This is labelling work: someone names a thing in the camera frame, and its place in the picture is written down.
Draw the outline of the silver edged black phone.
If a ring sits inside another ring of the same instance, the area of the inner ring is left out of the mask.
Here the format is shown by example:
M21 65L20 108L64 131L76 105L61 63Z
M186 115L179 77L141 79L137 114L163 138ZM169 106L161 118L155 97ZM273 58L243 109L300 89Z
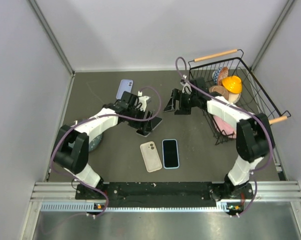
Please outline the silver edged black phone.
M153 127L153 129L152 129L152 132L153 132L153 130L161 123L163 121L163 119L162 118L160 118L160 117L155 117L155 118L153 118L152 119L152 127Z

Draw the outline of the cream white phone case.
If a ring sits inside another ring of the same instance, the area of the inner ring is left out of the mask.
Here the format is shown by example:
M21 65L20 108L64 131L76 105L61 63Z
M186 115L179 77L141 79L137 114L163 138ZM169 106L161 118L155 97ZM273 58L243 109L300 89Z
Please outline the cream white phone case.
M162 169L163 165L153 141L149 141L140 145L140 152L145 164L146 171L152 173Z

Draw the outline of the lavender purple phone case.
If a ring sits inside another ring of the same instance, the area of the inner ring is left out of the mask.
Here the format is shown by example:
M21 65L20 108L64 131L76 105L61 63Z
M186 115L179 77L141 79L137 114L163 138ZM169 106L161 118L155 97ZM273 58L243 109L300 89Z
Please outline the lavender purple phone case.
M130 93L133 88L134 81L131 79L122 79L116 93L116 99L121 99L124 92Z

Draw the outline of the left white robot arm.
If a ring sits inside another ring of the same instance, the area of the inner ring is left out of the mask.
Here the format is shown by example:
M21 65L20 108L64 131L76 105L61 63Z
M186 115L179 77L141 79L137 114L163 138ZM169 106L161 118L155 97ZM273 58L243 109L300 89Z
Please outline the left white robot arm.
M149 124L152 112L146 112L150 97L140 91L137 95L125 91L121 99L103 105L100 112L73 126L63 125L57 134L51 160L87 185L86 192L92 198L103 195L102 178L89 165L89 153L99 143L103 133L121 122L143 134Z

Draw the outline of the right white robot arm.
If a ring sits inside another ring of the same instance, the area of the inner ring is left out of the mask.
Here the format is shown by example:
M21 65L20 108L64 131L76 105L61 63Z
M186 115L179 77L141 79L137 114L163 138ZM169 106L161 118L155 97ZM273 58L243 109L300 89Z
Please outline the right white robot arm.
M261 160L273 157L275 141L268 117L253 114L227 101L220 93L209 92L203 77L182 79L182 89L174 88L165 112L190 115L192 108L199 108L219 117L235 130L237 158L234 166L224 178L224 193L237 197L249 181L250 174Z

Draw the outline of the brown patterned bowl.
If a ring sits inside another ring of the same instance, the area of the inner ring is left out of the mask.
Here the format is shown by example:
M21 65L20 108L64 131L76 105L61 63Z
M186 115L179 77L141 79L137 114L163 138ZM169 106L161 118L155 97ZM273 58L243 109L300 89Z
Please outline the brown patterned bowl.
M229 91L222 85L211 86L208 91L210 93L216 92L223 96L227 101L229 100Z

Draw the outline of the blue patterned bowl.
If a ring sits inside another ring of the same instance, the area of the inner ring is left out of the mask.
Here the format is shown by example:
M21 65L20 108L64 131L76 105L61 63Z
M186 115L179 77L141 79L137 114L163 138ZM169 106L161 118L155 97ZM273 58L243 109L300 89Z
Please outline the blue patterned bowl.
M212 80L215 85L218 85L218 78L219 78L219 75L220 75L222 69L223 69L222 67L219 67L212 73Z

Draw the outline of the teal ceramic plate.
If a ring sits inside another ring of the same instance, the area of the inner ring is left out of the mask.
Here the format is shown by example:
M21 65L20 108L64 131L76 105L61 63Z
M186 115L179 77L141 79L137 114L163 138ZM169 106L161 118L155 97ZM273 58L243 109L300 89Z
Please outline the teal ceramic plate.
M83 122L85 119L84 118L80 118L80 119L77 119L75 120L74 122L71 123L71 127ZM92 152L94 151L98 145L100 144L100 142L102 141L102 138L103 138L103 134L100 134L98 136L96 136L88 145L88 151L89 152Z

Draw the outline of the pink plate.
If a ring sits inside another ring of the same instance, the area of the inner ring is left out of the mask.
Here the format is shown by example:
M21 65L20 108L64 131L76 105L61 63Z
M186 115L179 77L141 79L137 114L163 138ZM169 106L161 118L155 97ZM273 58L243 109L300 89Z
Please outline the pink plate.
M217 132L221 133L223 136L229 139L237 138L235 129L230 124L228 124L216 115L213 115L213 125Z

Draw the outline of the white cream bowl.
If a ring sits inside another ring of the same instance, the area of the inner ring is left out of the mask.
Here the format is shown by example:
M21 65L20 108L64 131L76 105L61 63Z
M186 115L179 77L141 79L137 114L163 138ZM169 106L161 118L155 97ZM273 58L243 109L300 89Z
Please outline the white cream bowl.
M228 102L230 104L236 104L241 98L241 93L232 93L232 92L229 92L228 93Z

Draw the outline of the red patterned shell dish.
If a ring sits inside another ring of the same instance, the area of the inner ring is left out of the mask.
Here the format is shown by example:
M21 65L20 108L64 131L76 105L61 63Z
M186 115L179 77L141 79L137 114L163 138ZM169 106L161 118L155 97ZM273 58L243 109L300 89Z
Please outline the red patterned shell dish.
M224 78L229 76L229 68L228 67L221 67L218 69L218 75L217 75L217 85L221 86L222 81Z

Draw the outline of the yellow bowl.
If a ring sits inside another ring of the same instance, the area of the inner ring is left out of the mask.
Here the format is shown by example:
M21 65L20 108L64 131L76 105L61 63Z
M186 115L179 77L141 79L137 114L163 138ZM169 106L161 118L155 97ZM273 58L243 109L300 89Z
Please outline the yellow bowl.
M233 94L240 94L243 91L242 80L236 75L225 77L222 85Z

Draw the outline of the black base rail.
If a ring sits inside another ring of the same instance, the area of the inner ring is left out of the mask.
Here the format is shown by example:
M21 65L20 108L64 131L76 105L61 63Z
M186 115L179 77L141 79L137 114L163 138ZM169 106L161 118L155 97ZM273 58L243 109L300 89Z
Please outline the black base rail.
M251 184L231 191L223 182L109 182L101 191L110 208L215 207L221 200L242 203L253 197Z

